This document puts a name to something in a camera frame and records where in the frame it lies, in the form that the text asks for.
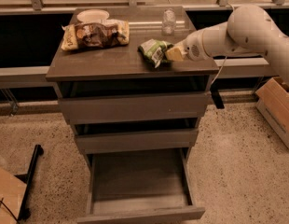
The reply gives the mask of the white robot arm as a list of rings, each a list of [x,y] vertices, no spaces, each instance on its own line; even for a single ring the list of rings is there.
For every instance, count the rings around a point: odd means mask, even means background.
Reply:
[[[256,5],[237,7],[226,22],[195,31],[165,51],[177,62],[247,54],[262,56],[289,86],[289,36]]]

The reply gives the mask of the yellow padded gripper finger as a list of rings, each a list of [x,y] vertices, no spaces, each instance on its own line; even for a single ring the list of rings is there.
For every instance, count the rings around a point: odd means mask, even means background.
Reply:
[[[165,56],[169,61],[181,62],[186,58],[187,52],[183,45],[174,45],[165,51]]]

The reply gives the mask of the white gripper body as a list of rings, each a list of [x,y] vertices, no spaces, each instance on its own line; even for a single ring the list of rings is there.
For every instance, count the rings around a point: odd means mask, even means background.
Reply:
[[[203,32],[196,31],[180,41],[177,46],[182,52],[183,58],[192,61],[203,61],[209,58],[209,55],[203,47]]]

